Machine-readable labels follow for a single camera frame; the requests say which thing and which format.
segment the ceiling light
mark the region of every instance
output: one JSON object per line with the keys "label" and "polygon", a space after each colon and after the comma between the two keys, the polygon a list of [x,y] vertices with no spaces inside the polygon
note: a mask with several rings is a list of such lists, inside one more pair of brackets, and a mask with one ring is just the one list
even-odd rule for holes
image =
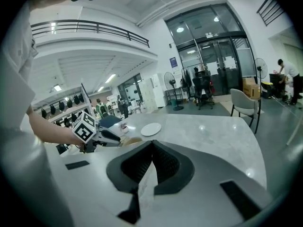
{"label": "ceiling light", "polygon": [[179,27],[178,29],[177,29],[177,32],[178,33],[181,33],[181,32],[183,32],[184,31],[184,28],[183,27]]}
{"label": "ceiling light", "polygon": [[113,77],[115,76],[115,74],[113,74],[113,75],[111,75],[107,80],[106,80],[106,82],[105,83],[109,83],[110,82],[110,80],[111,79],[113,79]]}
{"label": "ceiling light", "polygon": [[61,87],[59,85],[54,86],[54,88],[56,89],[57,92],[61,91]]}
{"label": "ceiling light", "polygon": [[99,90],[98,90],[98,92],[100,92],[103,88],[104,88],[104,87],[100,87]]}

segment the glass door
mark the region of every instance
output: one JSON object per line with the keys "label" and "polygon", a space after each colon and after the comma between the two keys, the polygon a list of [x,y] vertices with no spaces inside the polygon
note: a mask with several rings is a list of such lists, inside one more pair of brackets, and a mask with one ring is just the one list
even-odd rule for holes
{"label": "glass door", "polygon": [[239,89],[239,67],[230,40],[202,43],[199,49],[207,75],[211,76],[214,95],[230,94],[231,88]]}

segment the man in white shirt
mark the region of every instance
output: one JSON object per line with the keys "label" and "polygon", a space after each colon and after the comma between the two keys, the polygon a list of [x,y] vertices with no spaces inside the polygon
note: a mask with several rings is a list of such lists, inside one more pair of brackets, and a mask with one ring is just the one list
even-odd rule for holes
{"label": "man in white shirt", "polygon": [[283,62],[283,60],[278,60],[278,65],[281,67],[279,74],[282,72],[284,68],[284,77],[279,83],[283,83],[286,80],[287,75],[290,75],[294,80],[294,96],[291,101],[291,105],[295,105],[297,103],[299,93],[302,90],[302,79],[300,77],[298,69],[290,62]]}
{"label": "man in white shirt", "polygon": [[[28,0],[20,10],[3,39],[0,52],[8,63],[21,77],[28,82],[34,57],[37,55],[35,40],[29,23],[30,11],[44,8],[66,0]],[[54,125],[33,111],[30,106],[21,124],[21,129],[29,127],[44,142],[80,145],[71,129]]]}

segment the black chair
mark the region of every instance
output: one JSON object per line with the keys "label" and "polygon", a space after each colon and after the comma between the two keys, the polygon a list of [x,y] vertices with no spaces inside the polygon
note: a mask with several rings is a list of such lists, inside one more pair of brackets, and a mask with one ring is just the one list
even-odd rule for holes
{"label": "black chair", "polygon": [[214,102],[209,101],[209,98],[213,96],[210,86],[210,76],[193,78],[193,83],[195,85],[195,98],[199,100],[199,110],[203,104],[208,104],[210,105],[211,109],[213,109]]}

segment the gray floor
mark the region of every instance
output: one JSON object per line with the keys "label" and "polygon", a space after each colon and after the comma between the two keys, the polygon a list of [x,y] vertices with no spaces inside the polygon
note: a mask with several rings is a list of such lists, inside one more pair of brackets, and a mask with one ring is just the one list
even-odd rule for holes
{"label": "gray floor", "polygon": [[[201,110],[193,102],[184,103],[184,109],[173,111],[168,105],[154,113],[158,114],[197,114],[229,116],[229,112],[220,104],[215,104],[211,109],[204,105]],[[289,147],[286,146],[288,139],[293,133],[302,113],[295,106],[288,106],[274,99],[263,99],[262,110],[256,138],[260,145],[267,174],[267,190],[274,198],[287,191],[291,185],[303,157],[303,125]],[[247,123],[249,117],[243,118]],[[256,121],[251,128],[254,131]]]}

